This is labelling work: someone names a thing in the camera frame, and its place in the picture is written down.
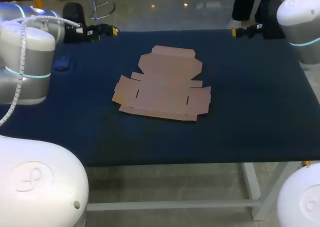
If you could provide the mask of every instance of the stool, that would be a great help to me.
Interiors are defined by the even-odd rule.
[[[111,15],[115,10],[116,10],[116,4],[115,2],[113,1],[106,1],[106,2],[103,2],[103,3],[100,3],[100,4],[96,4],[96,0],[89,0],[90,1],[90,4],[91,4],[91,13],[90,13],[90,18],[94,20],[95,24],[99,24],[99,20],[102,19],[102,18],[105,18],[109,15]],[[106,15],[104,16],[101,16],[99,17],[98,16],[98,10],[97,10],[97,7],[99,6],[103,6],[105,4],[112,4],[113,5],[113,9]]]

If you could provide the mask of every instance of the unfolded box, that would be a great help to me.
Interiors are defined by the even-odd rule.
[[[211,87],[202,88],[202,81],[191,80],[202,70],[195,55],[192,49],[155,46],[140,58],[144,74],[122,75],[112,101],[129,114],[196,121],[197,115],[209,111]]]

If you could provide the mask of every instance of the dark blue table cover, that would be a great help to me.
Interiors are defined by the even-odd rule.
[[[111,101],[120,76],[141,72],[140,56],[155,45],[193,49],[203,63],[197,79],[212,86],[212,100],[197,122],[130,115]],[[85,166],[320,159],[319,103],[284,39],[120,32],[56,54],[70,56],[70,71],[52,72],[46,100],[17,106],[1,135],[61,145]]]

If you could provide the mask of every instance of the cardboard flap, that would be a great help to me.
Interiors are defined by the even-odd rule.
[[[131,79],[137,81],[143,81],[144,83],[158,85],[158,86],[185,86],[185,87],[194,87],[201,88],[203,82],[201,80],[184,80],[184,79],[175,79],[172,77],[164,77],[154,74],[143,74],[132,72]]]
[[[140,116],[149,116],[149,117],[157,117],[163,119],[177,120],[177,121],[197,121],[197,115],[188,115],[188,114],[179,114],[179,113],[170,113],[164,111],[156,111],[156,110],[146,110],[146,109],[137,109],[133,107],[128,107],[125,105],[121,105],[119,111],[140,115]]]
[[[194,58],[196,56],[196,52],[193,49],[173,48],[160,45],[156,45],[155,47],[153,47],[152,53],[158,55],[180,56],[189,58]]]
[[[144,74],[176,80],[191,80],[202,70],[202,63],[195,58],[156,53],[142,55],[138,66]]]
[[[211,87],[160,86],[121,76],[112,101],[140,110],[199,115],[209,110],[210,91]]]

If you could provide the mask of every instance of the gray floor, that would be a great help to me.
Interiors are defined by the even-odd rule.
[[[89,0],[71,0],[84,6]],[[234,0],[112,0],[117,9],[101,22],[122,31],[223,29]],[[256,0],[253,12],[260,0]],[[66,1],[44,0],[62,12]],[[20,2],[32,5],[32,1]],[[109,6],[99,9],[103,15]],[[256,164],[263,189],[276,163]],[[90,203],[247,198],[239,164],[181,164],[87,168]],[[263,222],[253,222],[248,208],[162,209],[89,212],[88,227],[278,227],[275,208]]]
[[[62,13],[66,2],[81,3],[87,17],[87,24],[94,22],[89,18],[89,0],[44,0],[46,9]],[[108,0],[96,0],[102,3]],[[101,20],[117,26],[121,31],[160,31],[160,30],[201,30],[224,29],[231,19],[234,0],[111,0],[116,3],[116,11]],[[255,1],[255,13],[260,0]],[[21,5],[32,5],[32,1],[22,1]],[[100,16],[111,10],[106,4],[98,9]]]
[[[260,185],[276,163],[255,165]],[[241,166],[177,164],[87,168],[90,203],[248,198]],[[89,212],[89,227],[277,227],[275,211],[253,222],[249,208],[161,209]]]

